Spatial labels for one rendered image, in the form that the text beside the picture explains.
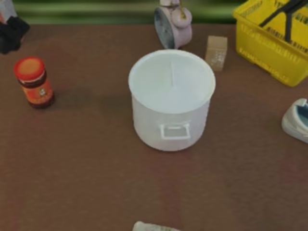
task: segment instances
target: white sneaker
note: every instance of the white sneaker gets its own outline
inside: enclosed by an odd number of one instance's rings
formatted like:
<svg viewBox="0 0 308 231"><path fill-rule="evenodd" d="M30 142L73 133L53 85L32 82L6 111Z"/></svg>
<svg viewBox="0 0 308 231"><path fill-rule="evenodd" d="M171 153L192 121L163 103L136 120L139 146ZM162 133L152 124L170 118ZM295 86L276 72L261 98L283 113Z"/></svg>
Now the white sneaker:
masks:
<svg viewBox="0 0 308 231"><path fill-rule="evenodd" d="M282 128L290 136L308 143L307 99L296 100L282 118Z"/></svg>

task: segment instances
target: small cardboard box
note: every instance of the small cardboard box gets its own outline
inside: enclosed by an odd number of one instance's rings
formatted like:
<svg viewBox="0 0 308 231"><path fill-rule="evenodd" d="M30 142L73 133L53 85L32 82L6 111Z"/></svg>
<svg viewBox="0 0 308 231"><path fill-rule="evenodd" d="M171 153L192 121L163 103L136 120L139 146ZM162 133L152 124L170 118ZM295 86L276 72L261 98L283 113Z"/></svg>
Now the small cardboard box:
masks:
<svg viewBox="0 0 308 231"><path fill-rule="evenodd" d="M228 38L218 36L208 37L205 61L211 66L213 71L222 71L227 49Z"/></svg>
<svg viewBox="0 0 308 231"><path fill-rule="evenodd" d="M0 0L0 22L5 24L11 16L17 16L12 0Z"/></svg>

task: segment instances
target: yellow basket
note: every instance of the yellow basket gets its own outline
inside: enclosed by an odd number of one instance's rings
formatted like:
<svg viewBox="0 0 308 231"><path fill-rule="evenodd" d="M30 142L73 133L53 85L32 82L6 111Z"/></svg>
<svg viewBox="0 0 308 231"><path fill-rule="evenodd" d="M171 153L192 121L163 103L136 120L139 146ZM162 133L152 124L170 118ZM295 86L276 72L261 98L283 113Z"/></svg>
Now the yellow basket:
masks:
<svg viewBox="0 0 308 231"><path fill-rule="evenodd" d="M291 42L284 41L286 15L280 13L265 27L267 17L288 0L249 0L236 8L236 51L287 86L308 76L308 8L293 14Z"/></svg>

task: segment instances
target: wooden table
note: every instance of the wooden table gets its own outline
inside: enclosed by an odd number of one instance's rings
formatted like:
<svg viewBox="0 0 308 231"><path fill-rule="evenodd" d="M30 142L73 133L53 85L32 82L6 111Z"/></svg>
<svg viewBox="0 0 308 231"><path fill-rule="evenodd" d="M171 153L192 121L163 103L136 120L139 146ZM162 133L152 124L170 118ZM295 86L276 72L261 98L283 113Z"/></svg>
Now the wooden table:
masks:
<svg viewBox="0 0 308 231"><path fill-rule="evenodd" d="M154 27L32 26L0 56L0 231L130 231L135 221L186 231L308 230L308 145L281 118L307 97L235 52L235 27L194 25L184 47L201 57L227 36L201 140L179 153L143 144L132 126L128 73L161 49ZM56 92L32 109L13 76L44 59Z"/></svg>

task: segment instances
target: red lid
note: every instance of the red lid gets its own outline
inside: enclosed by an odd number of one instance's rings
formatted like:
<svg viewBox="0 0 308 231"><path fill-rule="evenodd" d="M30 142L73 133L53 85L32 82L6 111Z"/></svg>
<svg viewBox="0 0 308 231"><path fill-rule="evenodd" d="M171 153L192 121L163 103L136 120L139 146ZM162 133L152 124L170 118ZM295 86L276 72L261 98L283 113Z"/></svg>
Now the red lid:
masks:
<svg viewBox="0 0 308 231"><path fill-rule="evenodd" d="M43 61L38 57L26 57L14 66L14 73L21 81L32 81L40 77L45 70Z"/></svg>

